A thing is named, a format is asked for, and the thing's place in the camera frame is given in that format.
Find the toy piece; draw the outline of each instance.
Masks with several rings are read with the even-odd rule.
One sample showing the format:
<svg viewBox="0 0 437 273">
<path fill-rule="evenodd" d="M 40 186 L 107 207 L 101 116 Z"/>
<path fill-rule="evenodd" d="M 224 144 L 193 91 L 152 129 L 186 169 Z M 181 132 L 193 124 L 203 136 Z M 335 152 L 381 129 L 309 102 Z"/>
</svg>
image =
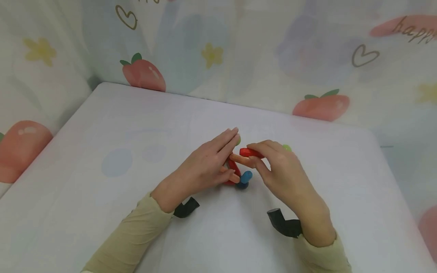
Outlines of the toy piece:
<svg viewBox="0 0 437 273">
<path fill-rule="evenodd" d="M 240 183 L 248 184 L 249 180 L 252 179 L 252 176 L 253 174 L 251 171 L 245 171 L 243 175 L 240 177 Z"/>
<path fill-rule="evenodd" d="M 240 177 L 240 183 L 236 184 L 235 186 L 240 190 L 246 189 L 249 186 L 249 180 L 252 178 L 252 176 L 253 175 L 251 171 L 245 171 Z"/>
<path fill-rule="evenodd" d="M 228 159 L 228 166 L 229 166 L 230 169 L 235 170 L 235 173 L 234 173 L 235 175 L 237 175 L 238 177 L 241 176 L 240 169 L 238 169 L 238 166 L 237 166 L 237 164 L 235 162 L 233 162 L 232 160 Z M 234 186 L 235 185 L 235 183 L 233 183 L 230 180 L 224 182 L 223 184 L 230 185 L 230 186 Z"/>
<path fill-rule="evenodd" d="M 287 144 L 284 144 L 282 147 L 284 147 L 284 149 L 286 149 L 287 151 L 291 152 L 291 147 L 288 146 Z"/>
<path fill-rule="evenodd" d="M 220 172 L 222 172 L 222 173 L 226 172 L 227 170 L 228 169 L 223 167 L 223 166 L 220 168 Z M 233 183 L 237 184 L 240 182 L 240 177 L 238 175 L 236 175 L 235 173 L 233 173 L 231 175 L 231 178 L 229 178 L 229 181 L 232 181 Z"/>
<path fill-rule="evenodd" d="M 249 157 L 249 156 L 256 156 L 258 158 L 263 159 L 264 156 L 260 154 L 259 152 L 249 149 L 249 148 L 241 148 L 240 149 L 240 156 Z"/>
<path fill-rule="evenodd" d="M 233 160 L 228 159 L 228 166 L 230 169 L 235 170 L 236 175 L 241 176 L 240 169 L 238 169 L 237 164 Z"/>
<path fill-rule="evenodd" d="M 272 226 L 284 236 L 298 238 L 302 234 L 300 220 L 285 220 L 280 208 L 269 210 L 267 215 Z"/>
<path fill-rule="evenodd" d="M 255 168 L 255 164 L 250 159 L 248 159 L 247 157 L 242 157 L 242 156 L 239 156 L 239 155 L 236 155 L 236 154 L 231 154 L 229 156 L 229 159 L 232 160 L 232 161 L 235 161 L 237 163 L 240 163 L 241 165 L 249 167 L 251 169 Z"/>
<path fill-rule="evenodd" d="M 199 203 L 193 197 L 190 197 L 185 205 L 180 203 L 179 206 L 176 207 L 173 215 L 178 218 L 188 217 L 199 206 Z"/>
</svg>

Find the green ball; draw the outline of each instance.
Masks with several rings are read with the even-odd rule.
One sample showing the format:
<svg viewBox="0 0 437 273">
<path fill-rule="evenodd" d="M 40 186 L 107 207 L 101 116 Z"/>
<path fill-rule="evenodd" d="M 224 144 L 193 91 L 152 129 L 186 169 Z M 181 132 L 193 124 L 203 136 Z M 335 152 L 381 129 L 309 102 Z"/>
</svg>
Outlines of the green ball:
<svg viewBox="0 0 437 273">
<path fill-rule="evenodd" d="M 291 148 L 287 144 L 284 144 L 282 147 L 284 147 L 284 149 L 286 149 L 287 151 L 291 152 Z"/>
</svg>

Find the heart outline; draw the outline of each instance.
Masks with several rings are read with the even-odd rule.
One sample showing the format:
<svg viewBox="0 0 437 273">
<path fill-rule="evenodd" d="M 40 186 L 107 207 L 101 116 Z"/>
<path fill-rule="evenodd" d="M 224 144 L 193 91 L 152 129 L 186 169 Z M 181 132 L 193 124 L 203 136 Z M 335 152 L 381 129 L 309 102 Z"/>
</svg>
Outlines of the heart outline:
<svg viewBox="0 0 437 273">
<path fill-rule="evenodd" d="M 356 54 L 357 54 L 357 52 L 358 52 L 358 50 L 359 50 L 360 48 L 363 49 L 363 52 L 361 53 L 361 57 L 365 57 L 365 56 L 370 55 L 370 54 L 376 54 L 376 56 L 375 56 L 373 59 L 371 59 L 370 61 L 367 61 L 367 62 L 365 62 L 365 63 L 363 63 L 363 64 L 361 64 L 361 65 L 357 65 L 356 62 L 355 62 L 355 56 L 356 56 Z M 370 63 L 370 62 L 376 60 L 376 59 L 380 56 L 380 54 L 381 54 L 381 53 L 380 53 L 379 51 L 377 51 L 377 50 L 370 51 L 370 52 L 367 52 L 367 53 L 365 53 L 365 52 L 366 52 L 366 45 L 365 45 L 365 44 L 361 44 L 361 45 L 359 45 L 359 46 L 357 47 L 357 49 L 355 49 L 354 53 L 352 54 L 352 65 L 353 65 L 354 67 L 361 67 L 361 66 L 364 66 L 364 65 L 366 65 L 366 64 L 368 64 L 368 63 Z"/>
<path fill-rule="evenodd" d="M 119 9 L 121 9 L 123 11 L 123 14 L 125 15 L 126 18 L 129 18 L 131 15 L 134 16 L 134 18 L 135 18 L 135 25 L 133 27 L 131 27 L 128 23 L 126 23 L 126 21 L 121 17 L 121 15 L 120 15 L 120 13 L 118 11 Z M 130 28 L 132 30 L 136 29 L 137 24 L 138 24 L 138 19 L 137 19 L 137 17 L 135 16 L 135 14 L 132 11 L 126 13 L 126 11 L 123 9 L 122 6 L 117 5 L 117 6 L 115 6 L 115 12 L 117 13 L 118 18 L 120 18 L 120 20 L 126 25 L 126 27 L 128 27 L 128 28 Z"/>
</svg>

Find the white table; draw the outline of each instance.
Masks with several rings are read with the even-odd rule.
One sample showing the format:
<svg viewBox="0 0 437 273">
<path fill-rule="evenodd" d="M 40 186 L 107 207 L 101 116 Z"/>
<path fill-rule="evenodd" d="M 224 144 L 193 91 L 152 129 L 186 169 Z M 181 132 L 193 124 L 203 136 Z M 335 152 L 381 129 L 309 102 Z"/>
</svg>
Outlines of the white table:
<svg viewBox="0 0 437 273">
<path fill-rule="evenodd" d="M 436 272 L 368 130 L 109 83 L 1 198 L 0 271 L 78 272 L 141 197 L 235 126 L 236 151 L 268 138 L 293 148 L 331 209 L 355 273 Z M 299 272 L 291 239 L 266 212 L 294 215 L 256 172 L 245 191 L 221 186 L 195 199 L 201 206 L 173 219 L 138 272 Z"/>
</svg>

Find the beige sleeve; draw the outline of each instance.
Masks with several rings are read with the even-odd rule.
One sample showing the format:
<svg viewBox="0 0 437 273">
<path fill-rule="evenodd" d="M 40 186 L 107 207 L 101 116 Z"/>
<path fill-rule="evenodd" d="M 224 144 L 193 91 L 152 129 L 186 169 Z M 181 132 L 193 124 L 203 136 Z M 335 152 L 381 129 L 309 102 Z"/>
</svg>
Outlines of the beige sleeve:
<svg viewBox="0 0 437 273">
<path fill-rule="evenodd" d="M 301 234 L 294 239 L 296 253 L 309 273 L 352 273 L 343 244 L 337 235 L 334 243 L 327 247 L 315 247 Z"/>
<path fill-rule="evenodd" d="M 172 216 L 173 213 L 163 212 L 148 193 L 94 253 L 83 272 L 132 273 Z"/>
</svg>

